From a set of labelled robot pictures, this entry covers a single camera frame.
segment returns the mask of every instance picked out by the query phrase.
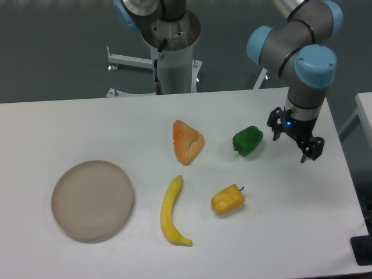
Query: bread slice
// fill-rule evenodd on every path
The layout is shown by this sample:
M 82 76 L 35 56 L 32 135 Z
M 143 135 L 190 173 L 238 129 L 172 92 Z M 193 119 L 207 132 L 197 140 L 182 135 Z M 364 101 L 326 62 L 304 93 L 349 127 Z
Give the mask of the bread slice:
M 191 164 L 204 145 L 201 133 L 181 120 L 173 123 L 173 146 L 178 161 L 185 166 Z

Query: black cable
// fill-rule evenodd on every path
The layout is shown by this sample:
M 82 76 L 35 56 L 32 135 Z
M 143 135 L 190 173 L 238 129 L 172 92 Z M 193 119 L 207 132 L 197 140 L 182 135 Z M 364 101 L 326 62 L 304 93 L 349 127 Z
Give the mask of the black cable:
M 294 49 L 293 51 L 291 51 L 291 52 L 287 55 L 287 57 L 284 59 L 283 63 L 280 65 L 279 72 L 278 72 L 278 78 L 281 77 L 281 73 L 282 73 L 282 71 L 284 70 L 284 67 L 285 67 L 285 65 L 287 64 L 287 62 L 288 62 L 288 61 L 292 58 L 292 56 L 293 56 L 296 52 L 298 52 L 300 49 L 301 49 L 301 48 L 296 48 L 296 49 Z
M 308 3 L 309 0 L 304 0 L 300 5 L 298 5 L 287 17 L 287 22 L 289 22 L 292 18 L 292 16 L 306 3 Z
M 158 53 L 161 53 L 161 51 L 165 48 L 167 43 L 168 43 L 168 40 L 164 38 L 160 47 L 158 48 Z M 158 83 L 159 78 L 158 78 L 158 59 L 157 58 L 155 58 L 153 61 L 153 75 L 154 75 L 155 82 Z
M 312 27 L 302 19 L 295 19 L 294 22 L 301 22 L 303 25 L 305 25 L 305 27 L 309 30 L 310 36 L 312 36 L 312 45 L 315 44 L 315 34 Z

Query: beige plate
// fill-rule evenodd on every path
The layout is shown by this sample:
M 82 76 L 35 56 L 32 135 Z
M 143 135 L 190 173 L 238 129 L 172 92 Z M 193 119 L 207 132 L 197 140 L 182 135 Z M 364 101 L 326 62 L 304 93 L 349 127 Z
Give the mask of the beige plate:
M 95 160 L 78 164 L 58 181 L 52 195 L 57 223 L 81 242 L 100 242 L 116 233 L 130 211 L 133 186 L 117 165 Z

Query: yellow bell pepper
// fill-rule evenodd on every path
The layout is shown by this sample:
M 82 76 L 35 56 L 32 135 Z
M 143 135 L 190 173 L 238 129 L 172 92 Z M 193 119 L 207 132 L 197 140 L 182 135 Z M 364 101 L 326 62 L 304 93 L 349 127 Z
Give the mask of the yellow bell pepper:
M 192 240 L 183 237 L 172 221 L 173 206 L 182 189 L 182 183 L 182 176 L 177 176 L 169 184 L 162 203 L 160 224 L 162 225 L 164 235 L 170 242 L 176 245 L 191 246 Z
M 217 214 L 229 212 L 238 208 L 245 202 L 245 198 L 236 184 L 233 184 L 218 192 L 210 201 Z

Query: banana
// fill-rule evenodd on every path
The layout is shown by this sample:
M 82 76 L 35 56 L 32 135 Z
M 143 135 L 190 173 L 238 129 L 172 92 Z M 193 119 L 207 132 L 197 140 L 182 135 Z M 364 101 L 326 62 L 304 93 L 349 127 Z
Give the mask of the banana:
M 174 226 L 172 221 L 172 211 L 174 203 L 182 189 L 182 176 L 175 177 L 165 193 L 162 203 L 162 211 L 160 213 L 160 223 L 165 237 L 176 245 L 191 246 L 192 240 L 181 235 L 178 229 Z

